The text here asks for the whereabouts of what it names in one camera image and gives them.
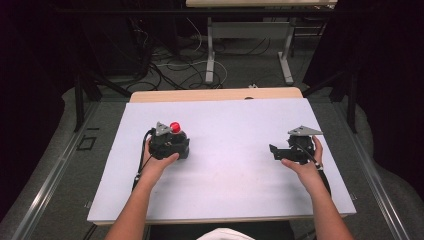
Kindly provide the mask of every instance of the black curtain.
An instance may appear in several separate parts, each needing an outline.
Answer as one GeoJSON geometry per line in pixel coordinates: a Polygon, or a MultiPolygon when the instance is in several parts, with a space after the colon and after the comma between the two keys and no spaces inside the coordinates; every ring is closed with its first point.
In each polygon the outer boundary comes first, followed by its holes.
{"type": "MultiPolygon", "coordinates": [[[[340,0],[337,9],[375,8],[370,15],[329,21],[304,82],[316,86],[346,69],[353,58],[359,61],[357,101],[372,129],[373,157],[409,182],[424,199],[420,152],[424,135],[424,18],[420,11],[424,4],[393,2],[340,0]],[[378,17],[384,21],[376,25],[378,17]],[[368,38],[367,30],[375,35],[368,38]],[[362,43],[369,45],[358,48],[362,43]]],[[[338,87],[342,80],[330,86],[338,87]]]]}
{"type": "Polygon", "coordinates": [[[46,150],[63,114],[61,96],[73,87],[54,24],[44,1],[0,3],[0,219],[46,150]]]}

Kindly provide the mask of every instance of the human hand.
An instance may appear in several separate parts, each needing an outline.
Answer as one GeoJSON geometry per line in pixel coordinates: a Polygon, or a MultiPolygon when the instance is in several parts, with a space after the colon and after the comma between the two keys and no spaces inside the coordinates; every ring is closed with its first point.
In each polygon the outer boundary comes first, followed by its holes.
{"type": "Polygon", "coordinates": [[[156,182],[162,176],[163,171],[173,162],[175,162],[179,154],[174,153],[167,158],[163,158],[161,160],[157,160],[153,156],[151,156],[149,152],[149,143],[150,139],[146,141],[146,145],[144,146],[144,156],[143,156],[143,170],[141,171],[141,177],[139,182],[143,182],[143,184],[147,184],[152,187],[156,184],[156,182]]]}
{"type": "MultiPolygon", "coordinates": [[[[322,166],[322,145],[316,136],[312,136],[312,141],[315,144],[315,160],[322,166]]],[[[317,168],[313,161],[307,164],[300,165],[288,159],[282,159],[281,163],[295,171],[299,177],[300,182],[305,186],[306,191],[311,193],[313,189],[316,189],[318,185],[322,184],[321,177],[317,171],[317,168]]]]}

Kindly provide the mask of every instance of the human arm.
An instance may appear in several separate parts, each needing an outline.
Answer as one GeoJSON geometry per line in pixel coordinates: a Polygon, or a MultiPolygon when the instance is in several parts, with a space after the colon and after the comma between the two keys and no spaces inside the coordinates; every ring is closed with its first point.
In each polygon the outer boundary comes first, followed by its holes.
{"type": "Polygon", "coordinates": [[[127,203],[109,230],[105,239],[137,239],[143,237],[150,194],[167,166],[178,159],[178,153],[157,160],[149,154],[149,141],[145,145],[140,180],[133,189],[127,203]]]}
{"type": "MultiPolygon", "coordinates": [[[[312,137],[312,140],[316,148],[314,158],[322,166],[321,142],[315,136],[312,137]]],[[[283,159],[281,162],[297,173],[299,180],[311,196],[317,239],[353,239],[325,188],[315,164],[311,161],[299,165],[287,159],[283,159]]]]}

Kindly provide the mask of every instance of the wrist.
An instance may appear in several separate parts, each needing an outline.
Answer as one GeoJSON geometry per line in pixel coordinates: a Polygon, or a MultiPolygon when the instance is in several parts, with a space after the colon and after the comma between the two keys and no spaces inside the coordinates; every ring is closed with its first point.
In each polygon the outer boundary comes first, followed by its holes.
{"type": "Polygon", "coordinates": [[[149,181],[147,178],[141,177],[138,181],[137,185],[134,188],[134,191],[152,191],[153,187],[155,186],[155,183],[152,181],[149,181]]]}
{"type": "Polygon", "coordinates": [[[325,187],[324,183],[321,179],[319,181],[316,181],[316,184],[310,186],[306,189],[311,196],[311,198],[322,196],[322,194],[329,195],[327,188],[325,187]]]}

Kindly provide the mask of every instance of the forearm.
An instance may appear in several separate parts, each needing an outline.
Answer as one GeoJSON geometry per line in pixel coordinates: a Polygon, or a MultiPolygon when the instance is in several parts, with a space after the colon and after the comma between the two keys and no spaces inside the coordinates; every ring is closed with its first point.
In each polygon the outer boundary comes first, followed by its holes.
{"type": "Polygon", "coordinates": [[[142,239],[152,188],[143,181],[137,184],[106,239],[142,239]]]}
{"type": "Polygon", "coordinates": [[[310,190],[317,239],[353,239],[324,184],[310,190]]]}

